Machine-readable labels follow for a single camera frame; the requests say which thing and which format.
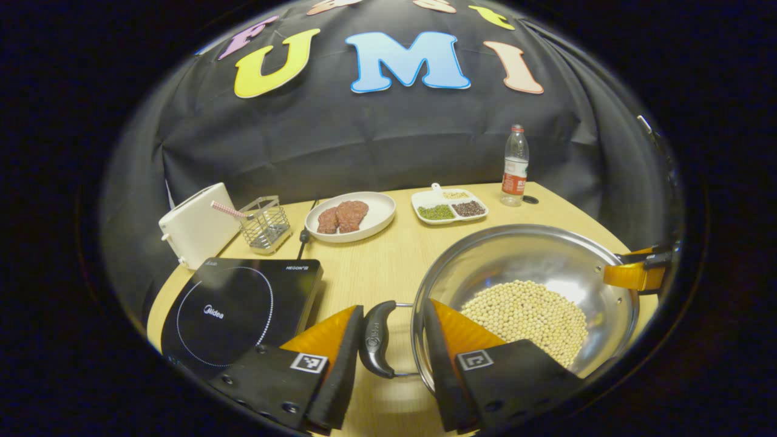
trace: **wooden table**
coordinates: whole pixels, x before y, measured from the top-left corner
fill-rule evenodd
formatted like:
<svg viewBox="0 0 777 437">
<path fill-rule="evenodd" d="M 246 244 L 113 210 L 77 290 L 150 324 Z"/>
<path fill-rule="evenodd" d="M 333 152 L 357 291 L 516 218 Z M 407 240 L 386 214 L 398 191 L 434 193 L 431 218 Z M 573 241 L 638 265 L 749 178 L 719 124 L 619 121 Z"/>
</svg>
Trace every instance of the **wooden table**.
<svg viewBox="0 0 777 437">
<path fill-rule="evenodd" d="M 539 203 L 524 203 L 519 208 L 500 203 L 499 184 L 456 187 L 465 188 L 480 198 L 489 207 L 488 216 L 474 222 L 427 225 L 416 217 L 410 196 L 429 188 L 387 191 L 386 194 L 396 202 L 396 215 L 391 224 L 377 235 L 345 244 L 311 239 L 303 257 L 321 261 L 324 269 L 323 296 L 316 321 L 354 304 L 363 305 L 366 313 L 386 300 L 413 302 L 421 279 L 437 257 L 461 238 L 493 226 L 514 223 L 550 225 L 592 239 L 613 253 L 629 252 L 604 226 L 537 183 L 527 183 L 525 193 L 537 198 Z M 275 254 L 266 258 L 296 259 L 300 247 L 298 235 L 305 227 L 305 216 L 311 206 L 312 201 L 284 205 L 294 235 Z M 251 252 L 240 235 L 218 256 L 265 258 Z M 157 350 L 161 351 L 162 325 L 166 315 L 192 274 L 193 271 L 179 266 L 154 301 L 147 330 L 148 339 Z M 642 331 L 657 305 L 655 295 L 639 299 L 639 322 L 632 339 Z M 391 341 L 386 358 L 397 372 L 416 371 L 410 346 L 410 315 L 411 311 L 398 308 L 388 319 Z M 419 376 L 383 379 L 357 363 L 354 391 L 343 429 L 333 431 L 332 435 L 415 437 L 444 434 L 434 397 Z"/>
</svg>

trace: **blue letter m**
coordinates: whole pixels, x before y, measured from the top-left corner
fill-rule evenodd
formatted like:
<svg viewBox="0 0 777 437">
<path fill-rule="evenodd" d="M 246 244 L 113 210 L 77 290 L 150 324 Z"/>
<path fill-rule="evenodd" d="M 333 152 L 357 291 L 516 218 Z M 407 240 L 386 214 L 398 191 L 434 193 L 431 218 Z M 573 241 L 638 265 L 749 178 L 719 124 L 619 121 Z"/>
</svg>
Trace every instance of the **blue letter m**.
<svg viewBox="0 0 777 437">
<path fill-rule="evenodd" d="M 422 32 L 413 45 L 405 49 L 383 32 L 367 32 L 345 39 L 356 47 L 359 79 L 350 85 L 354 93 L 382 91 L 391 86 L 391 79 L 381 74 L 381 63 L 404 86 L 416 81 L 424 62 L 428 73 L 421 79 L 432 88 L 469 88 L 469 79 L 456 60 L 453 43 L 456 37 L 447 33 Z"/>
</svg>

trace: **black induction cooktop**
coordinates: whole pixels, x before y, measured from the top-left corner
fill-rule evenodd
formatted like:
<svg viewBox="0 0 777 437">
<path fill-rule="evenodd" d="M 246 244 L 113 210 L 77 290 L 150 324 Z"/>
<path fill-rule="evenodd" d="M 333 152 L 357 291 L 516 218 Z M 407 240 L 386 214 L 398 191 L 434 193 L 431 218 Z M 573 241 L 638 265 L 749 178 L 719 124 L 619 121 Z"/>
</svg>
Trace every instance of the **black induction cooktop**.
<svg viewBox="0 0 777 437">
<path fill-rule="evenodd" d="M 167 314 L 163 355 L 210 379 L 258 344 L 281 346 L 305 329 L 322 273 L 317 260 L 206 260 Z"/>
</svg>

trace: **purple letter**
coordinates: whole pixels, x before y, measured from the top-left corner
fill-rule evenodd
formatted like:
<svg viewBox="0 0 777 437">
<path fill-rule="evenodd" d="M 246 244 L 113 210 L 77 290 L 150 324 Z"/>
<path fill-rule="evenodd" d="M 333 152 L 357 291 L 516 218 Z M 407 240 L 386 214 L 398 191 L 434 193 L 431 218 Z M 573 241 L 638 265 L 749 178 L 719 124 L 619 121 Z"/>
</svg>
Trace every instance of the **purple letter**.
<svg viewBox="0 0 777 437">
<path fill-rule="evenodd" d="M 278 16 L 271 16 L 270 18 L 262 21 L 259 24 L 256 24 L 254 26 L 249 27 L 246 30 L 243 30 L 241 33 L 238 33 L 237 35 L 232 37 L 232 42 L 229 43 L 229 47 L 227 47 L 227 50 L 224 51 L 224 53 L 221 54 L 221 56 L 218 57 L 218 60 L 226 58 L 230 54 L 234 53 L 235 51 L 243 48 L 248 44 L 248 41 L 250 38 L 255 37 L 256 35 L 259 35 L 259 33 L 264 30 L 264 25 L 272 23 L 278 19 Z"/>
</svg>

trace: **black cloth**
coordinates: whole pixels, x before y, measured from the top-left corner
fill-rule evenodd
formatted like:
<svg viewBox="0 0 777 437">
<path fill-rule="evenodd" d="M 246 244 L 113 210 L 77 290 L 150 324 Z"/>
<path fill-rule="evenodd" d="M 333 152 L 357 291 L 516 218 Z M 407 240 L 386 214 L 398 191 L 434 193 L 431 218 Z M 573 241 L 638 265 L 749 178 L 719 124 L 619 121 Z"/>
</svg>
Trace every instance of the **black cloth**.
<svg viewBox="0 0 777 437">
<path fill-rule="evenodd" d="M 657 124 L 612 73 L 530 17 L 491 2 L 507 31 L 453 1 L 456 14 L 412 2 L 361 2 L 307 16 L 291 3 L 236 27 L 278 14 L 245 47 L 217 61 L 223 40 L 181 63 L 127 126 L 105 179 L 101 230 L 106 269 L 130 314 L 145 325 L 153 299 L 176 266 L 160 240 L 169 210 L 165 181 L 178 204 L 224 182 L 237 208 L 262 195 L 282 203 L 351 191 L 497 182 L 510 126 L 522 124 L 531 151 L 528 179 L 600 221 L 626 246 L 665 238 L 669 223 L 665 158 L 636 119 Z M 282 66 L 282 41 L 320 28 L 305 69 L 282 87 L 251 99 L 234 93 L 235 63 L 272 45 L 262 73 Z M 356 94 L 357 54 L 344 40 L 385 32 L 405 47 L 424 31 L 450 33 L 469 89 L 410 87 L 383 67 L 392 86 Z M 503 84 L 506 72 L 483 45 L 519 47 L 540 95 Z"/>
</svg>

